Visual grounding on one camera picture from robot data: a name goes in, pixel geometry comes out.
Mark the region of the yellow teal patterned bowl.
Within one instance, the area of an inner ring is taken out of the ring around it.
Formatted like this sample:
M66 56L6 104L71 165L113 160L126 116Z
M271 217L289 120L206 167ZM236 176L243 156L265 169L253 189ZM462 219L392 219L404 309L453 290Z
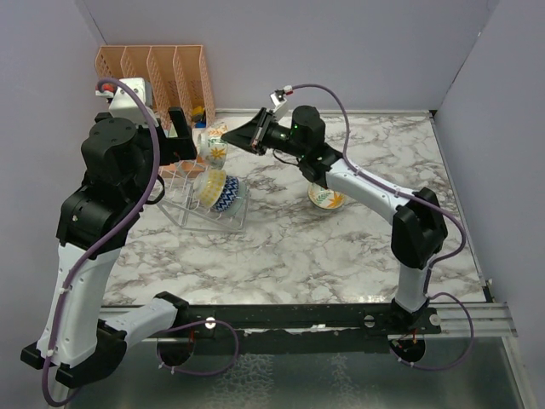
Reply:
M211 208L221 195L226 182L224 170L207 169L200 173L193 182L196 199L204 208Z

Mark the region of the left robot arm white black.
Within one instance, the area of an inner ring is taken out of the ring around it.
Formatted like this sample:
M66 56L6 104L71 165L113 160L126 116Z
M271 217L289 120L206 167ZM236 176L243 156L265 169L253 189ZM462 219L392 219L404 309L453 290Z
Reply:
M38 370L56 367L56 381L70 389L109 377L128 349L151 335L175 337L187 328L187 302L167 291L117 318L99 317L129 230L151 201L146 189L159 179L153 159L166 166L197 156L182 109L171 107L169 116L177 135L168 138L157 127L155 147L148 128L102 112L81 146L86 171L61 206L59 273L48 321L20 356Z

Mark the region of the red and blue patterned bowl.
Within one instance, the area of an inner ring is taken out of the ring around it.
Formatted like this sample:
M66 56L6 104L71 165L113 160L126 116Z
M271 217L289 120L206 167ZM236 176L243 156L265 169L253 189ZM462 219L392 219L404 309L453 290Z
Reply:
M235 176L227 176L221 195L213 204L212 209L220 213L227 211L237 198L238 190L239 179Z

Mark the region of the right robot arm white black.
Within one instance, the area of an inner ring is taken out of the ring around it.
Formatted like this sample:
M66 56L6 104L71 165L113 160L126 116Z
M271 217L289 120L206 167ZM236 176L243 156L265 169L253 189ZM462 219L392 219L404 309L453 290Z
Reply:
M350 165L326 142L325 131L325 122L315 107L297 107L289 127L262 108L248 123L221 139L255 155L269 149L289 154L309 182L347 195L391 225L391 249L400 266L391 322L397 331L410 333L422 322L429 303L428 270L448 235L437 195L428 188L412 191L397 187Z

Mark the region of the white orange leaf bowl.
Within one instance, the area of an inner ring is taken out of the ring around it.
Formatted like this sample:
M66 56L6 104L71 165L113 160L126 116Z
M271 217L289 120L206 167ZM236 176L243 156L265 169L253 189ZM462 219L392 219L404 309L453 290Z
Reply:
M225 124L207 129L197 129L194 140L198 160L212 169L221 170L227 161L229 148L228 144L221 137L227 131L228 128Z

